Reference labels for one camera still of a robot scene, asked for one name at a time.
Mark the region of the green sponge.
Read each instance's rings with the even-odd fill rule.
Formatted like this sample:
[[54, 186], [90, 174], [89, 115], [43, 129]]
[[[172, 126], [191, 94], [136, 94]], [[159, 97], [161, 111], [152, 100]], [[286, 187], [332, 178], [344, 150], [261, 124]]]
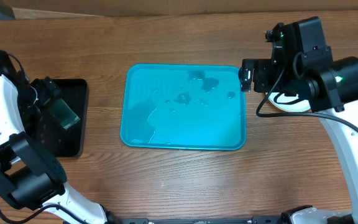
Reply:
[[49, 107], [49, 113], [57, 120], [59, 125], [65, 130], [70, 129], [74, 124], [79, 122], [80, 118], [65, 103], [63, 99], [55, 101]]

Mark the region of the light blue plate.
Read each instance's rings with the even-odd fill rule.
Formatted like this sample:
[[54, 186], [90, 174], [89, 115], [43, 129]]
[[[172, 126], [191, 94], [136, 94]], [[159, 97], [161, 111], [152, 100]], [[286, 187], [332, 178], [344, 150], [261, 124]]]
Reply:
[[273, 104], [276, 108], [286, 111], [286, 112], [305, 112], [311, 109], [309, 101], [303, 100], [292, 105], [288, 105], [292, 101], [298, 100], [298, 95], [296, 96], [285, 96], [284, 94], [272, 93], [268, 100]]

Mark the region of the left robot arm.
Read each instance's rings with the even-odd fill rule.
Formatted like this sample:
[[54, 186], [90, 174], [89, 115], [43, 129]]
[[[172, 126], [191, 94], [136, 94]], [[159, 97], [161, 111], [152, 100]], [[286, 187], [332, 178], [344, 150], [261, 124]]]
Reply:
[[[0, 50], [0, 200], [65, 223], [117, 223], [68, 183], [60, 163], [83, 152], [88, 95], [83, 79], [29, 80], [20, 61]], [[1, 208], [0, 217], [7, 221]]]

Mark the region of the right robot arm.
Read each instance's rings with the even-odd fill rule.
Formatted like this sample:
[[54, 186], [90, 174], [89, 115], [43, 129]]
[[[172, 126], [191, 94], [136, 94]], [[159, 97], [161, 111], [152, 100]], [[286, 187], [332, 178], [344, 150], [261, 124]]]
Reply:
[[307, 101], [301, 116], [317, 117], [339, 159], [351, 198], [351, 211], [299, 206], [274, 223], [358, 223], [358, 58], [333, 60], [321, 20], [311, 17], [278, 23], [265, 32], [273, 46], [270, 59], [245, 59], [238, 76], [243, 92], [256, 91]]

